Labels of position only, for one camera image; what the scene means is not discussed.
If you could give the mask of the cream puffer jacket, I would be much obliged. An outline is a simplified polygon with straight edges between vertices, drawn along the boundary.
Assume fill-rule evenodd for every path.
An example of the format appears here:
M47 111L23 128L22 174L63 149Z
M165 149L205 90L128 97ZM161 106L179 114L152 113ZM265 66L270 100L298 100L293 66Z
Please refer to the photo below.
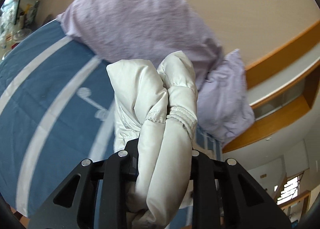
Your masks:
M114 90L114 150L138 140L138 177L126 188L131 228L165 228L186 194L197 127L195 71L181 51L106 68Z

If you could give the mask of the blue white striped bedsheet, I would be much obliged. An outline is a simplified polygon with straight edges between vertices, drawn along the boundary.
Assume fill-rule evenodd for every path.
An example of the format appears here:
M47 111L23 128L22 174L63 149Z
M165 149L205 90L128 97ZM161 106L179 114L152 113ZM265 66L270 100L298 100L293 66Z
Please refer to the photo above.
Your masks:
M84 159L114 150L107 64L43 26L1 62L1 200L30 218Z

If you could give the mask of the wooden headboard shelf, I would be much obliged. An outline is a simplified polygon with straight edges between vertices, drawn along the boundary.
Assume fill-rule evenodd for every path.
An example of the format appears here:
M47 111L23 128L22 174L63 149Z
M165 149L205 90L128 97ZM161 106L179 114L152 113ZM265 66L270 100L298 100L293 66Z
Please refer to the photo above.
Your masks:
M319 21L281 47L246 68L250 105L257 109L283 95L301 81L301 95L265 118L224 146L228 153L275 134L308 113L319 91Z

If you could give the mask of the lavender crinkled duvet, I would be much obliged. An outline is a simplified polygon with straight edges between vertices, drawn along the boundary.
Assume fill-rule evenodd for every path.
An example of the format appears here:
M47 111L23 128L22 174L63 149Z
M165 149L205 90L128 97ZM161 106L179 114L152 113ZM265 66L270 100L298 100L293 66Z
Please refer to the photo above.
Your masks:
M186 0L74 0L57 20L66 35L114 63L146 59L154 66L181 51L192 62L203 131L227 144L254 122L239 50L222 46Z

